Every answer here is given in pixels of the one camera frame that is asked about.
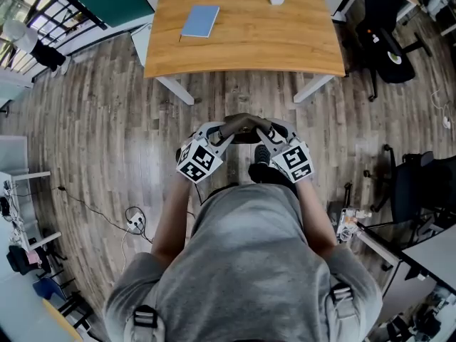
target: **shoe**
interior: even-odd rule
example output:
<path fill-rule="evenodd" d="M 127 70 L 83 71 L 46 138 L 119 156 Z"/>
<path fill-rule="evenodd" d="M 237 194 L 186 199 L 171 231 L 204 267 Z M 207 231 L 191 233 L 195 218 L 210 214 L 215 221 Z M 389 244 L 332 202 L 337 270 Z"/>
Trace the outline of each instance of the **shoe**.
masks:
<path fill-rule="evenodd" d="M 62 72 L 62 75 L 66 74 L 66 71 L 68 71 L 68 67 L 70 66 L 71 62 L 71 57 L 66 56 L 65 57 L 65 62 L 63 62 L 63 65 L 60 67 L 60 72 Z"/>
<path fill-rule="evenodd" d="M 266 166 L 269 166 L 269 163 L 271 162 L 271 153 L 265 145 L 257 145 L 255 148 L 254 161 L 255 163 L 264 163 Z"/>

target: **black shoe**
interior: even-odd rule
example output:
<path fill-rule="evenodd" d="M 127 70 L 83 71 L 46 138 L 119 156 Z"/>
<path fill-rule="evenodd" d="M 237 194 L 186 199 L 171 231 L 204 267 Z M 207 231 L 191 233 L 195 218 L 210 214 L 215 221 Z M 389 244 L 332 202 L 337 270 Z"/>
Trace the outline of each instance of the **black shoe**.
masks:
<path fill-rule="evenodd" d="M 271 153 L 266 148 L 265 145 L 257 145 L 255 148 L 255 163 L 264 163 L 266 166 L 269 166 L 271 162 Z"/>

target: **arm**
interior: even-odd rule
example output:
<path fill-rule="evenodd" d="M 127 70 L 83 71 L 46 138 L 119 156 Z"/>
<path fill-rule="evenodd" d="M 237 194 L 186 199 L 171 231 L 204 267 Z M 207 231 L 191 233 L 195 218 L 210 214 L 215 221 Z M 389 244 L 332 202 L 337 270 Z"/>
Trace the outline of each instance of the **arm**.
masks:
<path fill-rule="evenodd" d="M 319 256 L 328 257 L 337 245 L 331 221 L 321 206 L 310 181 L 298 181 L 296 188 L 301 206 L 304 234 L 309 247 Z"/>
<path fill-rule="evenodd" d="M 184 249 L 187 204 L 192 183 L 175 174 L 152 244 L 152 254 L 166 268 Z"/>

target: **metal railing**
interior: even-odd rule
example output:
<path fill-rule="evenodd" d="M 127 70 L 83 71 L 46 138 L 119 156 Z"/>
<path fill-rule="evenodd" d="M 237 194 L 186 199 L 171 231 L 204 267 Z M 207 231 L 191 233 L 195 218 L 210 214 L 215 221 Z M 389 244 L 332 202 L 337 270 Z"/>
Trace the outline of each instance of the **metal railing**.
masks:
<path fill-rule="evenodd" d="M 85 29 L 81 29 L 80 32 L 72 34 L 69 39 L 66 39 L 63 44 L 72 41 L 77 36 L 89 31 L 96 26 L 100 27 L 103 30 L 106 30 L 108 27 L 104 24 L 96 15 L 94 15 L 91 11 L 89 11 L 84 5 L 82 5 L 79 0 L 50 0 L 42 9 L 36 10 L 40 0 L 35 0 L 35 3 L 30 6 L 29 12 L 27 17 L 25 18 L 25 23 L 28 27 L 31 27 L 39 18 L 44 18 L 45 22 L 41 25 L 40 28 L 37 29 L 38 39 L 46 46 L 56 46 L 56 44 L 65 36 L 67 36 L 72 31 L 76 31 L 76 29 L 82 26 L 84 23 L 88 21 L 92 21 L 93 25 L 88 26 Z M 56 13 L 49 15 L 47 14 L 48 11 L 53 6 L 62 6 Z M 57 20 L 59 14 L 62 14 L 64 11 L 67 11 L 69 14 L 65 15 L 61 21 Z M 76 22 L 73 25 L 68 26 L 67 23 L 71 21 L 71 19 L 75 20 Z M 54 25 L 49 31 L 43 32 L 46 26 L 49 26 L 52 23 Z M 57 31 L 57 29 L 63 30 L 61 33 L 57 33 L 57 35 L 53 35 L 52 33 Z M 24 51 L 17 49 L 14 47 L 13 44 L 5 50 L 3 56 L 0 58 L 0 65 L 5 61 L 6 68 L 9 68 L 11 71 L 16 71 L 25 75 L 28 73 L 36 64 L 32 63 L 34 60 L 29 53 L 25 53 Z"/>

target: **white pot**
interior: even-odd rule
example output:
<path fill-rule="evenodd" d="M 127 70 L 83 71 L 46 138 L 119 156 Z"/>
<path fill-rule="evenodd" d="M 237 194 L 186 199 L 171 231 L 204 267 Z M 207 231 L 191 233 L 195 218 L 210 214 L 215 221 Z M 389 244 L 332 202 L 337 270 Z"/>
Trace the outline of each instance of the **white pot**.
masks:
<path fill-rule="evenodd" d="M 271 5 L 282 5 L 285 0 L 269 0 Z"/>

